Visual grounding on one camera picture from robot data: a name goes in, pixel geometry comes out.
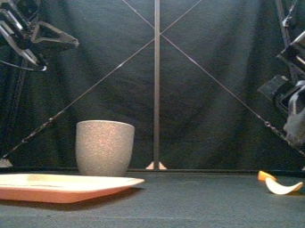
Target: black curtain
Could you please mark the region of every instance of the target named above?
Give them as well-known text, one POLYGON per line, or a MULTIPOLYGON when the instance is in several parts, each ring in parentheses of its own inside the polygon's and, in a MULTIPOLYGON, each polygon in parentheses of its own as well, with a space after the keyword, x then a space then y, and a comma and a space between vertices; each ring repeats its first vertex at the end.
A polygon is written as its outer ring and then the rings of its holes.
MULTIPOLYGON (((283 49, 274 1, 160 1, 159 160, 172 169, 301 170, 274 134, 285 117, 257 91, 283 49)), ((9 145, 75 102, 9 157, 16 166, 75 167, 75 126, 87 119, 136 128, 131 168, 154 159, 155 1, 41 1, 40 20, 75 36, 76 50, 28 73, 9 145)))

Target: orange object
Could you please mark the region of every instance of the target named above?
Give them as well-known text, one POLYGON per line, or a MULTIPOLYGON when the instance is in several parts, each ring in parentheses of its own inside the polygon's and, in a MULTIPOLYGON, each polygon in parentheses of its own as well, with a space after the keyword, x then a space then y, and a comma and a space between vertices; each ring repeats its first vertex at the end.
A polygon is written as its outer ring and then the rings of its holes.
POLYGON ((277 181, 277 178, 273 175, 270 175, 269 173, 266 173, 263 171, 258 172, 258 176, 257 176, 258 181, 263 182, 267 177, 271 178, 274 181, 277 181))

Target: metal rod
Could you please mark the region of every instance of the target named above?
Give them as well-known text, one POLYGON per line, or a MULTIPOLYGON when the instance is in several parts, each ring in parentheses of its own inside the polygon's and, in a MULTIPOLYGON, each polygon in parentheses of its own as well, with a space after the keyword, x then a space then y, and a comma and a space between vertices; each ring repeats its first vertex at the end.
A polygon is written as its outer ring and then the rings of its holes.
POLYGON ((159 170, 159 0, 155 0, 154 169, 159 170))

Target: table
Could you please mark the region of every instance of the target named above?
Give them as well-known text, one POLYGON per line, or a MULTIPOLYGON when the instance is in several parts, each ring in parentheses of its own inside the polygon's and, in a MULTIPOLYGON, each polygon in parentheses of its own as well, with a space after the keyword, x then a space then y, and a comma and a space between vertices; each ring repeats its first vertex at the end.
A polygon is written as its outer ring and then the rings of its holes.
MULTIPOLYGON (((303 227, 303 188, 269 192, 255 173, 128 172, 146 182, 72 204, 0 200, 0 227, 303 227)), ((279 176, 291 185, 299 177, 279 176)))

